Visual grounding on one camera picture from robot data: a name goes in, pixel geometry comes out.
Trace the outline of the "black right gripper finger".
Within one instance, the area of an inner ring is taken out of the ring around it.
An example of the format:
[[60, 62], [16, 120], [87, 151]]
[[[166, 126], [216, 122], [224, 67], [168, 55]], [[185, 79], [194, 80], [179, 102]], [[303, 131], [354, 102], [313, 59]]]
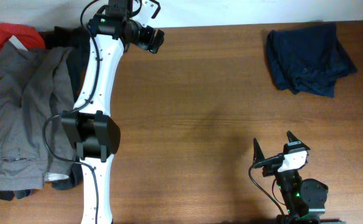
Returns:
[[260, 148], [259, 142], [257, 141], [256, 138], [253, 139], [253, 146], [254, 146], [253, 163], [257, 164], [262, 162], [265, 159], [265, 157]]
[[285, 145], [286, 151], [309, 151], [310, 148], [300, 141], [291, 131], [287, 131], [288, 143]]

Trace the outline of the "navy blue shorts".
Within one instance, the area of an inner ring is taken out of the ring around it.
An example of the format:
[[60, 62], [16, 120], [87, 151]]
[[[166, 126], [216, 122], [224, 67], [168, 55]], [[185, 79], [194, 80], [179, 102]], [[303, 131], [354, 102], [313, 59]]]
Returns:
[[270, 31], [265, 54], [276, 88], [333, 98], [336, 81], [357, 72], [336, 31], [335, 23]]

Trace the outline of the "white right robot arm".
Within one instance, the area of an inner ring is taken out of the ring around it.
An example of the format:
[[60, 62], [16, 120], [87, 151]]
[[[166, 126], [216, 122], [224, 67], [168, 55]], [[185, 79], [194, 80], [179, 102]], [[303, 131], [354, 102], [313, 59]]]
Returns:
[[[249, 167], [249, 178], [280, 210], [276, 223], [342, 223], [338, 219], [324, 220], [325, 203], [328, 198], [328, 186], [316, 179], [302, 179], [299, 170], [308, 163], [310, 148], [300, 141], [291, 131], [287, 131], [288, 142], [283, 152], [266, 158], [259, 142], [253, 139], [254, 155]], [[253, 178], [252, 169], [262, 169], [264, 177], [275, 177], [273, 186], [277, 186], [283, 202], [269, 194]]]

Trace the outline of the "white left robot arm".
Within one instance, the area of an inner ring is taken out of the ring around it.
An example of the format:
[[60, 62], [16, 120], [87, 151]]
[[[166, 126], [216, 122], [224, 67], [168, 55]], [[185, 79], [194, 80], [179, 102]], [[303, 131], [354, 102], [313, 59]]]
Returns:
[[116, 70], [130, 45], [155, 54], [164, 32], [149, 26], [161, 10], [156, 0], [109, 1], [89, 20], [90, 56], [81, 92], [61, 122], [83, 173], [82, 224], [112, 223], [109, 201], [111, 166], [120, 145], [111, 119]]

